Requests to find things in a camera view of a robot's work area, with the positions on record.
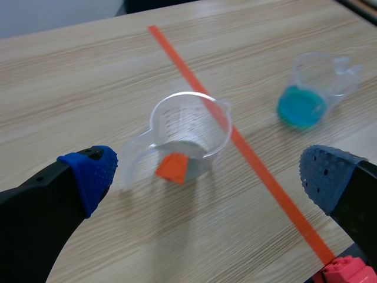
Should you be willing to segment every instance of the blue liquid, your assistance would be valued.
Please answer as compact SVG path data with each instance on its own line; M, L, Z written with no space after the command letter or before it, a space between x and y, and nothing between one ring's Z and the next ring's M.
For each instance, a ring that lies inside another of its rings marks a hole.
M318 123L326 113L323 98L310 90L301 90L295 85L285 89L277 105L279 116L297 127L310 127Z

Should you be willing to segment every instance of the clear plastic measuring cup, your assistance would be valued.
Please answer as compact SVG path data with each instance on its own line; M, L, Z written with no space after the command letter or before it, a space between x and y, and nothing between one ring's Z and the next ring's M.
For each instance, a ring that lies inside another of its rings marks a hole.
M360 83L361 65L348 67L349 58L318 52L298 56L293 74L277 111L289 124L310 127L354 93Z
M176 93L153 109L150 129L125 144L120 169L125 187L136 174L153 174L165 155L180 152L189 157L185 180L208 171L232 132L230 104L202 93Z

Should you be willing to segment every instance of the measuring cup handle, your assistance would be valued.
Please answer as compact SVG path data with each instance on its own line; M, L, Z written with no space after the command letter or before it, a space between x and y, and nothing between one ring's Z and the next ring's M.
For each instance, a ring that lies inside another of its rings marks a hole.
M135 164L155 148L152 130L149 130L127 142L120 154L119 167L123 175L124 187L128 189L133 183Z
M355 65L352 68L346 70L341 76L341 81L339 83L340 90L338 94L342 96L342 99L358 90L360 84L359 73L361 69L361 65Z

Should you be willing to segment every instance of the blue rubber fingertip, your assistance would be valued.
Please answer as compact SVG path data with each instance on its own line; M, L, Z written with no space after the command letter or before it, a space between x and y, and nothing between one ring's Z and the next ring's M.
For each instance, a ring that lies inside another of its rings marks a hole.
M300 159L305 192L325 214L333 212L356 165L364 158L329 146L310 146Z
M118 164L117 154L110 147L94 147L104 150L100 160L93 160L79 153L69 153L57 158L70 165L74 172L86 218L96 210L105 189L113 183Z

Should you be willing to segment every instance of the white wall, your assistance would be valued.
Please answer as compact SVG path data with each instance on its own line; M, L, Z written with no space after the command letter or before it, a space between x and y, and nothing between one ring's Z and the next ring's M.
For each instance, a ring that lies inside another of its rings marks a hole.
M0 0L0 38L116 15L123 0Z

